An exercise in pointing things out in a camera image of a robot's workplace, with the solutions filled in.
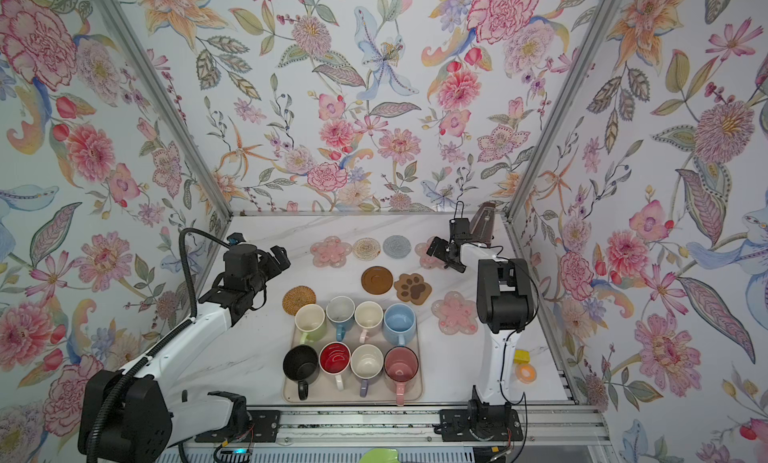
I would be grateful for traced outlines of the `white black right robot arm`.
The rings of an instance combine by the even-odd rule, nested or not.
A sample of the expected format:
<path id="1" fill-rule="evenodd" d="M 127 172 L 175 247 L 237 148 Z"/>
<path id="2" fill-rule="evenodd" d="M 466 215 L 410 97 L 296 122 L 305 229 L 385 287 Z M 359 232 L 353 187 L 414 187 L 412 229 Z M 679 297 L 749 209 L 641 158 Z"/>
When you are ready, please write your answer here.
<path id="1" fill-rule="evenodd" d="M 442 410 L 435 433 L 444 442 L 523 443 L 527 434 L 517 405 L 527 397 L 508 396 L 506 370 L 512 362 L 517 341 L 537 316 L 534 285 L 527 263 L 498 254 L 492 244 L 493 221 L 481 217 L 449 221 L 449 237 L 435 237 L 426 253 L 446 268 L 459 273 L 472 270 L 477 276 L 476 298 L 468 300 L 451 291 L 432 304 L 440 331 L 445 335 L 484 331 L 479 383 L 462 409 Z"/>

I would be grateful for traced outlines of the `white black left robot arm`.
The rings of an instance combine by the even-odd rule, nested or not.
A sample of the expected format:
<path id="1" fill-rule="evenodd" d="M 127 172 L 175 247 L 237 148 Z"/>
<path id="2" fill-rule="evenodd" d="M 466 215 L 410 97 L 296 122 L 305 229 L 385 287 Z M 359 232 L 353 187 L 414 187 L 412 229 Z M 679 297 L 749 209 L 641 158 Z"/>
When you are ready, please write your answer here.
<path id="1" fill-rule="evenodd" d="M 172 396 L 182 373 L 236 325 L 270 280 L 291 266 L 281 246 L 230 246 L 224 270 L 194 299 L 189 317 L 118 370 L 101 370 L 86 384 L 78 450 L 87 461 L 154 462 L 166 448 L 203 433 L 240 437 L 251 427 L 244 396 L 209 390 Z"/>

